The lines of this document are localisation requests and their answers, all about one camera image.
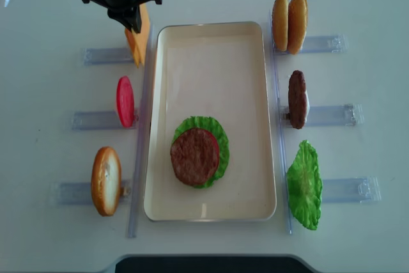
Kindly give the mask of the orange cheese slice front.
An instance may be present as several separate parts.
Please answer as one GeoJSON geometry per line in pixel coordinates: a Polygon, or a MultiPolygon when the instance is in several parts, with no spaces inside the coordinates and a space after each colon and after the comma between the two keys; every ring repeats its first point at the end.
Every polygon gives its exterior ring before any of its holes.
{"type": "Polygon", "coordinates": [[[146,49],[150,35],[150,18],[146,4],[140,5],[141,13],[141,32],[136,33],[134,30],[125,28],[125,36],[134,62],[137,67],[144,66],[146,60],[146,49]]]}

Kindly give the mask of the red tomato slice standing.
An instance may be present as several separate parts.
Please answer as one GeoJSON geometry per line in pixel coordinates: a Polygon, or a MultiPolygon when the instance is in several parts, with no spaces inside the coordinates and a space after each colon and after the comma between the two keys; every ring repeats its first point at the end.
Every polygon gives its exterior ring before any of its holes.
{"type": "Polygon", "coordinates": [[[134,93],[127,76],[119,79],[116,90],[116,108],[121,124],[129,128],[134,122],[134,93]]]}

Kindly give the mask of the green lettuce leaf on stack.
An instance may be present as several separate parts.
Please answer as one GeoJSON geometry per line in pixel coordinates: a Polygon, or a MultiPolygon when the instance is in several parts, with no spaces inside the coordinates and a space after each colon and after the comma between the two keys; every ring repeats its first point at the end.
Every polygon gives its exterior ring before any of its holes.
{"type": "Polygon", "coordinates": [[[221,124],[215,118],[206,117],[206,116],[191,116],[190,118],[185,119],[176,128],[174,132],[172,143],[183,132],[185,132],[188,129],[193,129],[193,128],[200,128],[200,129],[208,130],[215,136],[219,144],[220,160],[219,160],[218,169],[216,170],[215,174],[205,184],[198,185],[198,186],[191,186],[196,189],[205,189],[205,188],[211,187],[215,181],[222,178],[224,176],[226,169],[228,168],[229,155],[230,155],[229,139],[224,129],[222,128],[221,124]]]}

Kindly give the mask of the brown meat patty on stack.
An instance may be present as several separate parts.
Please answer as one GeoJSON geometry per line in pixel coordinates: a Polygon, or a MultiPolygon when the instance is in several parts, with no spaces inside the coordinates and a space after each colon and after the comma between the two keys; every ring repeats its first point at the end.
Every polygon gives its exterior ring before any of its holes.
{"type": "Polygon", "coordinates": [[[200,128],[188,129],[172,143],[171,163],[177,179],[189,186],[205,184],[214,174],[206,163],[205,143],[200,128]]]}

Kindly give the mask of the red tomato slice on stack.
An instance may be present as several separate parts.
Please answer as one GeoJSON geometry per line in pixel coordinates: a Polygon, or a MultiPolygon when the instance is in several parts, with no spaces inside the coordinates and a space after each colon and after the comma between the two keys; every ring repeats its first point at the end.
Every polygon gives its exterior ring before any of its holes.
{"type": "Polygon", "coordinates": [[[215,136],[208,130],[202,129],[204,137],[204,153],[206,154],[206,163],[210,167],[210,172],[214,174],[219,166],[220,150],[215,136]]]}

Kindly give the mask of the standing brown meat patty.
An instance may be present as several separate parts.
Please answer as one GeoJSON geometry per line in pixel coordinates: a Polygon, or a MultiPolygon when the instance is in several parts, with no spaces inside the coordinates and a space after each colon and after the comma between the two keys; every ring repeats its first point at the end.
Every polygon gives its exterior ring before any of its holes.
{"type": "Polygon", "coordinates": [[[293,128],[301,129],[307,118],[307,94],[304,73],[295,70],[288,86],[289,119],[293,128]]]}

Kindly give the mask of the standing green lettuce leaf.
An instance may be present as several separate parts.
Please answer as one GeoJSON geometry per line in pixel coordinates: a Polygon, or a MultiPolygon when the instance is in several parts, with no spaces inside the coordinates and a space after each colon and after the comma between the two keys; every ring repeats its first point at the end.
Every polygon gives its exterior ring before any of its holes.
{"type": "Polygon", "coordinates": [[[293,217],[308,230],[318,228],[321,217],[323,180],[318,154],[309,141],[303,140],[287,171],[288,203],[293,217]]]}

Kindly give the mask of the cream rectangular tray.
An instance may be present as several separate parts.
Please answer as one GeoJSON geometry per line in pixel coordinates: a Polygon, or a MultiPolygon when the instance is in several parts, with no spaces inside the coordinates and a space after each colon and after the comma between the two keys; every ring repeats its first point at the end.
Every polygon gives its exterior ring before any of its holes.
{"type": "Polygon", "coordinates": [[[277,202],[265,46],[252,21],[168,26],[157,37],[144,212],[151,221],[264,221],[277,202]],[[205,129],[219,145],[203,185],[177,179],[171,145],[205,129]]]}

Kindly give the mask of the bun slice far right rear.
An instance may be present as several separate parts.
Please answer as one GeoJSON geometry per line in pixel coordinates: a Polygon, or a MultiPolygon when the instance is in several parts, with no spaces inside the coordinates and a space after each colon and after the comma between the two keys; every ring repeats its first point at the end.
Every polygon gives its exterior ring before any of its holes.
{"type": "Polygon", "coordinates": [[[285,52],[288,46],[288,0],[275,0],[272,11],[272,34],[275,48],[285,52]]]}

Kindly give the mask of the standing bun slice left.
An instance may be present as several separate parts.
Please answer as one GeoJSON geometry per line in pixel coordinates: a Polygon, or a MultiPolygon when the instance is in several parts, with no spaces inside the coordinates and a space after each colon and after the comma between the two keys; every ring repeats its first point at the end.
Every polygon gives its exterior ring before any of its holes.
{"type": "Polygon", "coordinates": [[[121,195],[121,162],[115,149],[100,148],[95,156],[91,175],[91,198],[98,213],[114,215],[121,195]]]}

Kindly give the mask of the bun slice far right front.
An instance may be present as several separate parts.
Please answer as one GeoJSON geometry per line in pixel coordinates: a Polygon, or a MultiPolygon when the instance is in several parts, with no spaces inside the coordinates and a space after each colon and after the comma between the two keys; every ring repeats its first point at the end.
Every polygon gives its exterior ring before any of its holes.
{"type": "Polygon", "coordinates": [[[288,46],[290,54],[298,53],[305,39],[308,24],[307,0],[291,0],[288,8],[288,46]]]}

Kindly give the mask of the black monitor edge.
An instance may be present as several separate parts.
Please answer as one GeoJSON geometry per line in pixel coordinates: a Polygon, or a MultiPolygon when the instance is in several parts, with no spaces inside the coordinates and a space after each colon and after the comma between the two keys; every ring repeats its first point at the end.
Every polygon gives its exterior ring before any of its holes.
{"type": "Polygon", "coordinates": [[[267,256],[140,256],[116,264],[116,272],[310,272],[300,261],[267,256]]]}

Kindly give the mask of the clear holder rail cheese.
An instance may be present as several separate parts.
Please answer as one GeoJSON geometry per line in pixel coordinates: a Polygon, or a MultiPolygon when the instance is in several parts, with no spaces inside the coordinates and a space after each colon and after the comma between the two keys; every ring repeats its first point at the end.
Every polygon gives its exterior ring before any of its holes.
{"type": "Polygon", "coordinates": [[[81,50],[81,61],[85,66],[133,63],[128,48],[85,48],[81,50]]]}

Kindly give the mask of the clear holder rail tomato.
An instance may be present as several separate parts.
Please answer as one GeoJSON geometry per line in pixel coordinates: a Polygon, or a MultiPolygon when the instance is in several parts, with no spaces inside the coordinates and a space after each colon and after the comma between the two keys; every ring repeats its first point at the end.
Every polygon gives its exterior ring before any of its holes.
{"type": "Polygon", "coordinates": [[[72,130],[121,130],[135,129],[139,120],[137,110],[134,121],[128,128],[124,127],[116,111],[75,112],[72,116],[72,130]]]}

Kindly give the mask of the clear holder rail left bun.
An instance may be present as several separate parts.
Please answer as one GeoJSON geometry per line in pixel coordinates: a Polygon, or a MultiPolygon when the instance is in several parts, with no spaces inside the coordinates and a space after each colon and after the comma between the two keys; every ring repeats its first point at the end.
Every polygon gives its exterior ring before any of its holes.
{"type": "MultiPolygon", "coordinates": [[[[121,182],[119,204],[129,203],[132,196],[132,181],[121,182]]],[[[49,204],[62,205],[93,205],[91,184],[89,182],[56,182],[50,186],[49,204]]]]}

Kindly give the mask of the clear holder rail right buns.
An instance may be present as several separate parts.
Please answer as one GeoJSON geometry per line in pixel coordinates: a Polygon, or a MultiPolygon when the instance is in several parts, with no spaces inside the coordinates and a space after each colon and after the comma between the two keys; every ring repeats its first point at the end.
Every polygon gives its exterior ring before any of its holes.
{"type": "Polygon", "coordinates": [[[299,50],[302,53],[342,53],[348,50],[347,37],[342,34],[307,36],[299,50]]]}

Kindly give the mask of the clear holder rail patty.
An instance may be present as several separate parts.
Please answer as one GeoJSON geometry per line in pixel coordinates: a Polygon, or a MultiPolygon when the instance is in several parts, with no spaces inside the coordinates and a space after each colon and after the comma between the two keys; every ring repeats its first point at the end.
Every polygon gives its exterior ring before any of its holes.
{"type": "Polygon", "coordinates": [[[364,123],[360,104],[311,106],[305,127],[356,126],[364,123]]]}

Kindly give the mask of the clear holder rail lettuce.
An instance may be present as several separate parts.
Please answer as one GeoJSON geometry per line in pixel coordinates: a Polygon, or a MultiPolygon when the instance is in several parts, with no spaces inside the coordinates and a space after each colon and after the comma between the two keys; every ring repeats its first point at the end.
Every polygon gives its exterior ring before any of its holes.
{"type": "Polygon", "coordinates": [[[378,179],[375,176],[323,181],[323,203],[368,203],[381,199],[378,179]]]}

